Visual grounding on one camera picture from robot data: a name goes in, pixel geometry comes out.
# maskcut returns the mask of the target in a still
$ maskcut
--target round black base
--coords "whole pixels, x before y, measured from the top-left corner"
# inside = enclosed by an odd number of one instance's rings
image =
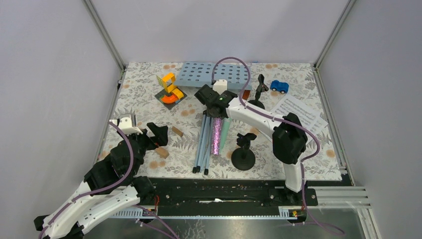
[[[252,104],[252,105],[254,105],[254,106],[258,106],[259,108],[261,108],[261,109],[264,109],[264,110],[265,110],[264,104],[263,104],[263,103],[261,103],[260,101],[251,100],[251,101],[248,101],[248,103],[250,103],[250,104]]]
[[[255,154],[248,149],[246,151],[246,157],[242,158],[242,148],[236,149],[231,155],[231,163],[239,170],[246,171],[251,169],[255,165]]]

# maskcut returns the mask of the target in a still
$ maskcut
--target blue pegboard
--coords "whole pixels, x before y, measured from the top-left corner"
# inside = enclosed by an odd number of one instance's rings
[[[214,63],[205,62],[185,62],[176,77],[177,86],[202,87],[204,84],[211,86],[211,72]],[[248,72],[242,65],[231,65],[220,63],[215,69],[215,80],[227,80],[227,88],[230,90],[240,90],[248,79]]]

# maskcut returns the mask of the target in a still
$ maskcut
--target blue toy car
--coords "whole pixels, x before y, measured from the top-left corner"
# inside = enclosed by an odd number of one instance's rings
[[[289,91],[289,84],[275,80],[271,82],[270,88],[272,91],[279,91],[281,94],[285,94]]]

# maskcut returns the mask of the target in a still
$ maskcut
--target pink glitter tube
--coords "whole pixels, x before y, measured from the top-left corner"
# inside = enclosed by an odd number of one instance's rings
[[[223,120],[221,118],[214,118],[213,124],[212,124],[211,152],[212,154],[215,154],[215,155],[218,155],[219,153],[222,125],[223,125]]]

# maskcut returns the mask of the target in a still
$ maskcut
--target yellow toy block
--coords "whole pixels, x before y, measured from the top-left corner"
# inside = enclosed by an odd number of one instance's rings
[[[169,81],[169,80],[171,80],[171,84],[169,85],[169,86],[167,86],[167,82]],[[170,93],[170,92],[172,92],[174,89],[176,89],[177,88],[177,86],[174,84],[174,82],[176,81],[176,76],[173,74],[173,73],[169,73],[169,74],[167,74],[165,77],[163,77],[163,79],[162,79],[162,86],[163,86],[163,88],[164,88],[164,90],[167,92],[167,93]]]
[[[183,96],[184,96],[183,93],[179,89],[177,89],[177,88],[175,88],[172,91],[172,93],[175,94],[177,96],[177,98],[179,98],[179,99],[183,98]]]

